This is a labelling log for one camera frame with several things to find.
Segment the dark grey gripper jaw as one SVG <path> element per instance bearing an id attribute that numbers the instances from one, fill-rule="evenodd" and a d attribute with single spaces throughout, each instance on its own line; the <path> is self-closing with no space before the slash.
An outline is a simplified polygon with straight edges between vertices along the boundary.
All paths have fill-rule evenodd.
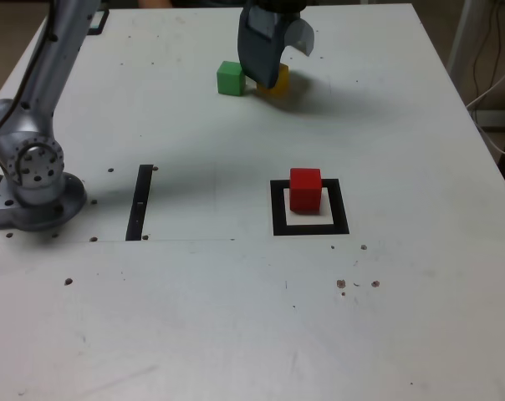
<path id="1" fill-rule="evenodd" d="M 278 80 L 284 36 L 299 19 L 298 4 L 245 4 L 239 18 L 237 52 L 243 72 L 266 89 Z"/>

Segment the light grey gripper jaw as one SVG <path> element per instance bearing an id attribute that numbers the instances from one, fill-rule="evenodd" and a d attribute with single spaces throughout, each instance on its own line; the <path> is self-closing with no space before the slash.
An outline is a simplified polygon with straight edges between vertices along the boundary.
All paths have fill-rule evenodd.
<path id="1" fill-rule="evenodd" d="M 309 57 L 314 50 L 314 30 L 302 18 L 292 21 L 285 32 L 285 46 Z"/>

